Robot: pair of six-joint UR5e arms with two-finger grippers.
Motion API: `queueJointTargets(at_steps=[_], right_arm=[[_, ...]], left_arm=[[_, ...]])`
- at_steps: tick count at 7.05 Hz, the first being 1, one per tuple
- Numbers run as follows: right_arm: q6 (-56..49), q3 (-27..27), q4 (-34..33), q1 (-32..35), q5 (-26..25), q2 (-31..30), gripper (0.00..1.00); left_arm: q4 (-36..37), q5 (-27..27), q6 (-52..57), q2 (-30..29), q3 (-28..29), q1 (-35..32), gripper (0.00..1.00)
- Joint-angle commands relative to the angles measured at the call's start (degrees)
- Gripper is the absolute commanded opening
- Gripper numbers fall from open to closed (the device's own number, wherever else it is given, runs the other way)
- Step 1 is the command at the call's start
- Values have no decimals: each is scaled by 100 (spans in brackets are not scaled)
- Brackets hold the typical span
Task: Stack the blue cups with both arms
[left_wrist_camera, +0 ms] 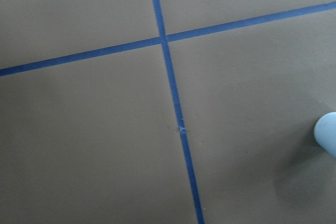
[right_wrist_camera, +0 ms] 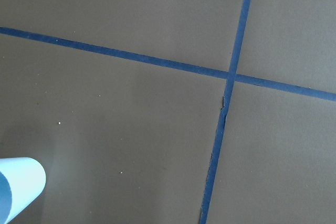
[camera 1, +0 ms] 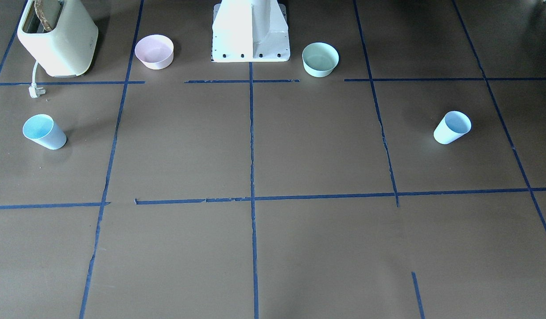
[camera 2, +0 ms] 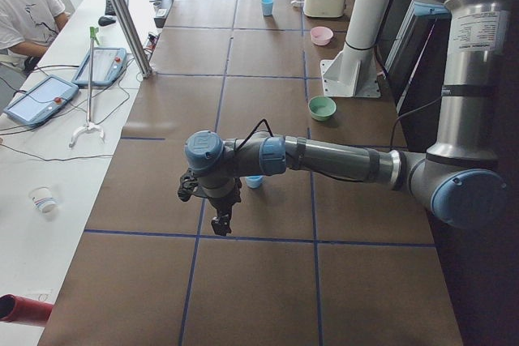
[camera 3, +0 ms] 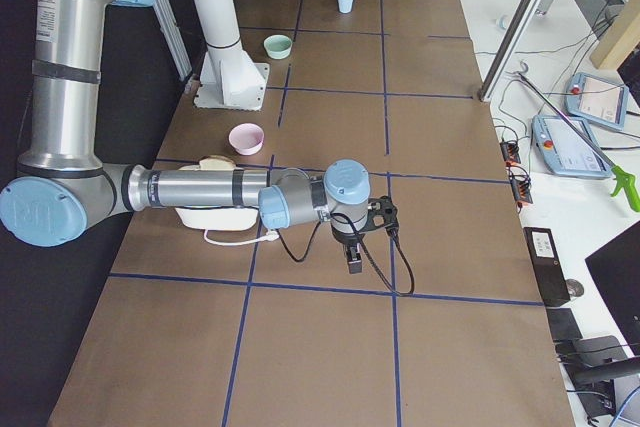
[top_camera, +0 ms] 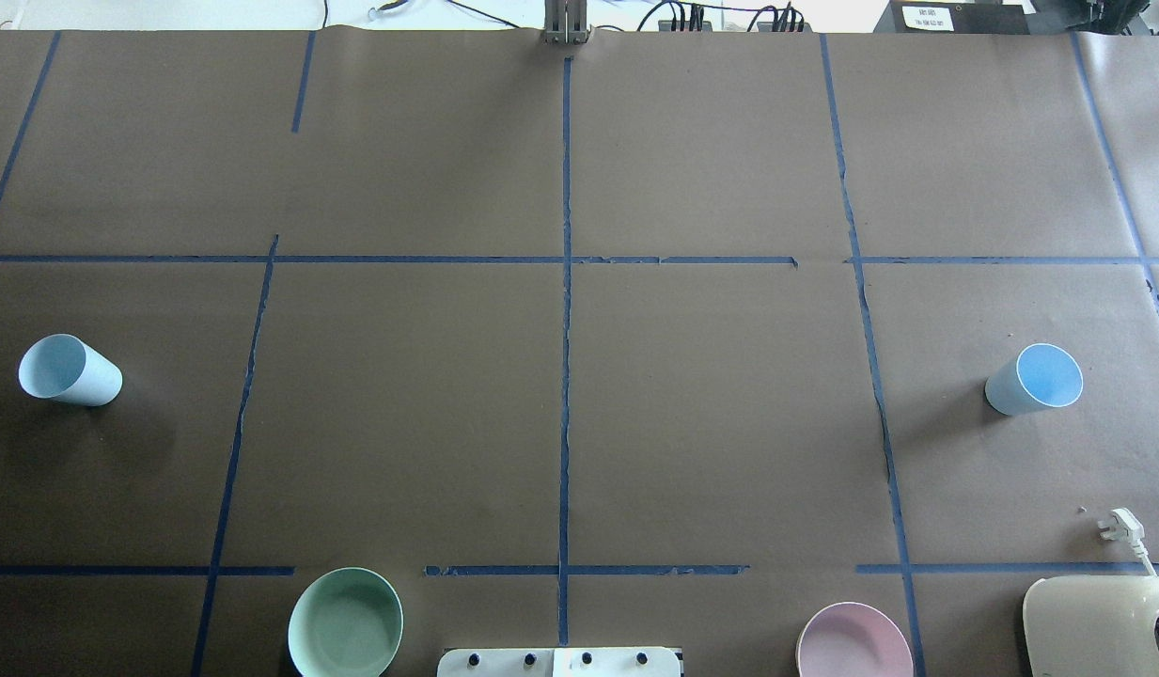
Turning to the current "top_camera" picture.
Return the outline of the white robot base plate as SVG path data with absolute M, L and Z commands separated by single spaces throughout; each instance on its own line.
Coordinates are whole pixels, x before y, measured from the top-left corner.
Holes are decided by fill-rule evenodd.
M 455 648 L 437 676 L 683 676 L 681 651 L 662 646 Z

